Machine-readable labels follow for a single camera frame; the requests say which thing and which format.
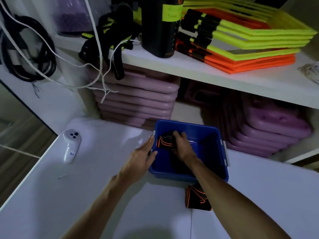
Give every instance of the black bottle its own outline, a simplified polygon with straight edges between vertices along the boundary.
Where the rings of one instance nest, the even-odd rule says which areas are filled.
[[[179,17],[177,15],[179,10],[181,13],[183,1],[139,1],[142,9],[142,47],[151,54],[160,58],[169,58],[174,54],[180,24],[180,15]]]

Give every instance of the stacked pink trays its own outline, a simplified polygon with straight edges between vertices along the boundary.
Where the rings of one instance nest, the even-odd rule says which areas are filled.
[[[101,104],[104,92],[93,90],[103,119],[148,130],[154,129],[158,119],[170,120],[180,77],[134,66],[125,67],[122,80],[116,80],[111,72],[105,76],[106,85],[118,93],[109,93]],[[89,72],[91,80],[96,76],[97,72]],[[93,87],[102,88],[101,81]]]
[[[233,91],[221,110],[227,148],[240,152],[268,158],[312,133],[296,105],[270,98]]]

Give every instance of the white shelf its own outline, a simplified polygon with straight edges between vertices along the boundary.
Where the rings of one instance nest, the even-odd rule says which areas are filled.
[[[58,48],[79,52],[85,39],[55,35],[53,41]],[[133,50],[124,49],[122,60],[123,63],[138,67],[319,109],[319,86],[298,71],[298,67],[315,62],[304,52],[296,55],[293,65],[233,75],[179,52],[169,59],[161,59],[144,50],[141,45],[135,45]]]

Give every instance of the black cable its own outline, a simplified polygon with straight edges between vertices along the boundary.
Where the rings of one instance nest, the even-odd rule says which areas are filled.
[[[54,72],[56,71],[56,59],[54,54],[50,51],[49,47],[41,40],[42,46],[39,51],[39,54],[37,55],[37,57],[32,57],[28,49],[28,46],[26,45],[25,41],[20,35],[20,33],[27,27],[13,21],[3,11],[3,8],[1,6],[0,6],[0,11],[5,20],[6,28],[8,32],[10,33],[10,35],[12,36],[12,38],[14,39],[14,41],[17,43],[18,47],[33,63],[38,64],[38,67],[37,67],[38,70],[40,70],[42,73],[44,73],[48,77],[52,76]],[[52,39],[50,38],[45,28],[37,20],[28,16],[16,15],[15,18],[21,23],[24,23],[32,27],[33,29],[35,29],[46,40],[50,48],[53,51],[55,51],[55,47],[54,47],[54,43]],[[0,45],[1,45],[3,62],[11,74],[16,76],[20,80],[23,80],[26,82],[34,82],[37,80],[45,79],[43,76],[39,75],[38,73],[32,74],[24,69],[22,65],[23,64],[22,57],[20,56],[18,51],[14,48],[14,46],[12,45],[12,43],[6,36],[2,38],[2,42]]]

